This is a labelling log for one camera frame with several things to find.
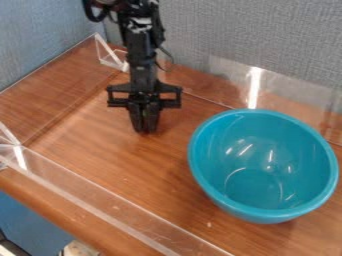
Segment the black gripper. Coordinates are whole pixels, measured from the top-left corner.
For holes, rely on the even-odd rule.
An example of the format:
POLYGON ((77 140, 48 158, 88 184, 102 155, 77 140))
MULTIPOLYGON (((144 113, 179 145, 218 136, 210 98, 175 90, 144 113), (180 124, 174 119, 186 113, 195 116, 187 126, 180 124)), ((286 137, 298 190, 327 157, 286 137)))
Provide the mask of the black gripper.
POLYGON ((158 79, 155 61, 130 61, 130 82, 107 87, 110 107, 124 107, 130 112, 136 132, 144 130, 143 110, 146 108, 146 131, 158 129, 160 110, 182 106, 182 88, 158 79))

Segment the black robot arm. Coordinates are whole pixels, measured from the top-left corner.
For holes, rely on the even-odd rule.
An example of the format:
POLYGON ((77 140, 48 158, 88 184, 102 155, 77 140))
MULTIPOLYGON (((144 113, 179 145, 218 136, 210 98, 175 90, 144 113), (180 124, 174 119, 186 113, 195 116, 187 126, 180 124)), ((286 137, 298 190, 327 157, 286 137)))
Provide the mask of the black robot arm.
POLYGON ((162 47, 164 28, 159 13, 159 0, 81 0, 87 18, 102 22, 110 18, 119 25, 126 60, 130 65, 130 82, 108 85, 107 105, 124 107, 130 112, 138 133, 154 133, 160 111, 182 106, 182 88, 158 78, 156 49, 162 47))

